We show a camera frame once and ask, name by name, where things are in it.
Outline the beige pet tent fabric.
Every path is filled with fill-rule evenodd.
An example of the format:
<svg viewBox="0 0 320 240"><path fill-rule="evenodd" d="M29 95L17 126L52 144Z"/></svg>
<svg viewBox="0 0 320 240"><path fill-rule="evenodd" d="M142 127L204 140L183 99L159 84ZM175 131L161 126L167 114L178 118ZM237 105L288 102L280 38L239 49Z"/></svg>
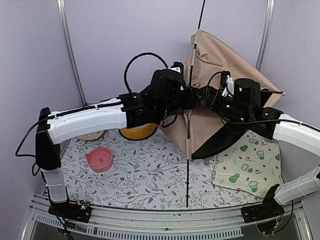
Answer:
<svg viewBox="0 0 320 240"><path fill-rule="evenodd" d="M192 56L184 62L195 109L183 110L163 132L190 159L205 159L236 143L248 130L272 139L283 96L261 72L212 34L191 36Z"/></svg>

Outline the black tent pole one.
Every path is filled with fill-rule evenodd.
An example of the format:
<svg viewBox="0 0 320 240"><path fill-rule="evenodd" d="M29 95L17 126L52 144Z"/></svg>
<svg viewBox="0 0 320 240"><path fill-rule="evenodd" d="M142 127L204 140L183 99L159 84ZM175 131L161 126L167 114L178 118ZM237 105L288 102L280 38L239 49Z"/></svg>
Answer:
<svg viewBox="0 0 320 240"><path fill-rule="evenodd" d="M196 54L196 47L197 44L193 44L193 52L191 56L190 62L190 72L189 72L189 82L188 86L191 87L192 84L192 75L193 75L193 68L194 68L194 61L195 61L195 54ZM192 149L191 149L191 114L192 110L186 110L185 114L187 116L187 139L186 139L186 207L189 207L189 178L190 178L190 160L192 159Z"/></svg>

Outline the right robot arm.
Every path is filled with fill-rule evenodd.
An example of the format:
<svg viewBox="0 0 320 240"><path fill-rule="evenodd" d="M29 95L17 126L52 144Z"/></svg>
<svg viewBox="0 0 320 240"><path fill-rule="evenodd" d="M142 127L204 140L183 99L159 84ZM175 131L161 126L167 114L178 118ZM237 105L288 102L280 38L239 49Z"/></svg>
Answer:
<svg viewBox="0 0 320 240"><path fill-rule="evenodd" d="M315 155L320 154L319 128L298 121L281 110L263 107L261 85L249 78L232 79L225 76L218 89L205 86L196 89L198 103L216 113L232 126L251 130L269 140L286 142ZM269 218L284 204L308 196L320 189L320 168L316 166L308 173L287 183L272 186L258 213Z"/></svg>

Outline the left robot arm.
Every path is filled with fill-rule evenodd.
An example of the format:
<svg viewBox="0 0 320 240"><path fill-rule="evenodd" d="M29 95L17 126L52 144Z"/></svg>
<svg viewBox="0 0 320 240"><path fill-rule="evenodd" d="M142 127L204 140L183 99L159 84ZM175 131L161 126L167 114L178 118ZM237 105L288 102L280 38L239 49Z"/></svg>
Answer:
<svg viewBox="0 0 320 240"><path fill-rule="evenodd" d="M159 125L184 109L190 96L180 67L156 70L140 93L121 94L101 103L65 111L43 108L35 135L36 164L43 172L50 199L63 216L74 213L61 169L60 144L77 136L109 129Z"/></svg>

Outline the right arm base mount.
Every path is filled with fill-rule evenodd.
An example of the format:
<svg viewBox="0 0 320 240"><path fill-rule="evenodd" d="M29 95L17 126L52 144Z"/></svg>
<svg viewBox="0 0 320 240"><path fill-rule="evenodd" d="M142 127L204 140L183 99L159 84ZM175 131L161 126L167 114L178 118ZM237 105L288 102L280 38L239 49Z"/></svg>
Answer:
<svg viewBox="0 0 320 240"><path fill-rule="evenodd" d="M272 206L268 204L248 204L241 208L241 215L245 223L252 223L261 220L266 220L276 216L281 216L285 213L281 206Z"/></svg>

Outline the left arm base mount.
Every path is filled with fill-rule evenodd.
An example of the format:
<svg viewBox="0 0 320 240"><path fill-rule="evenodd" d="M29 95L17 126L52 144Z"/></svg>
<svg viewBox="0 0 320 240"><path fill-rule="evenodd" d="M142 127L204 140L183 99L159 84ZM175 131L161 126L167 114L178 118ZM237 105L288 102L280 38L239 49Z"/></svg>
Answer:
<svg viewBox="0 0 320 240"><path fill-rule="evenodd" d="M63 203L54 203L50 200L48 213L67 220L74 220L82 223L88 223L91 217L92 208L88 201L80 200Z"/></svg>

